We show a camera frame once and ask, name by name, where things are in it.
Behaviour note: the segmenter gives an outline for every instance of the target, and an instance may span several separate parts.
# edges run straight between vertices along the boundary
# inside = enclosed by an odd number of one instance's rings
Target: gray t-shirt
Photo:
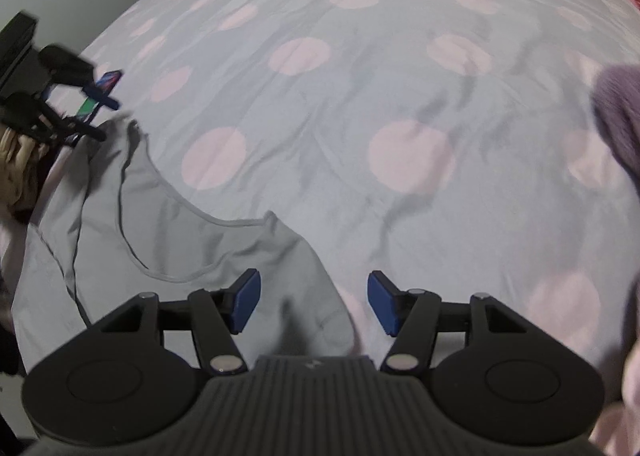
[[[28,230],[12,308],[27,370],[137,293],[186,299],[228,287],[248,268],[262,277],[260,301],[235,337],[249,364],[260,354],[352,349],[347,309],[302,237],[272,212],[238,221],[204,214],[155,169],[135,121],[102,126],[107,140],[78,144]],[[164,344],[196,364],[190,333],[166,332]]]

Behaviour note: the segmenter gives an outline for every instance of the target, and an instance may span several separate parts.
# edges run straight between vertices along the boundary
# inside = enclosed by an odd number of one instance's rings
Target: bed sheet
[[[377,269],[448,301],[491,293],[598,367],[609,399],[640,207],[590,89],[639,53],[628,0],[140,0],[85,51],[124,70],[114,96],[180,194],[222,219],[272,210],[309,241],[358,351],[391,342],[366,300]]]

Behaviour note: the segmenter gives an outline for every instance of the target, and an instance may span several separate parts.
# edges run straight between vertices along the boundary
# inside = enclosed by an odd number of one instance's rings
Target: beige cloth
[[[47,146],[0,124],[0,203],[31,209],[38,198],[38,161]]]

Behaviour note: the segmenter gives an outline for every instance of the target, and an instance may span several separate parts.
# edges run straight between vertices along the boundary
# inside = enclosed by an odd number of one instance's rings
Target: purple fuzzy fabric
[[[592,100],[603,140],[640,180],[640,66],[604,70],[596,81]]]

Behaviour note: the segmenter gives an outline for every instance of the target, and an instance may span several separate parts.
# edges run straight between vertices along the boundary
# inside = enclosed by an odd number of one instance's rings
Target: circular black disc
[[[506,444],[543,446],[583,435],[602,407],[596,371],[555,341],[492,337],[433,370],[438,407],[468,431]]]
[[[75,445],[111,446],[174,423],[197,395],[193,369],[129,335],[69,343],[30,373],[22,390],[35,428]]]

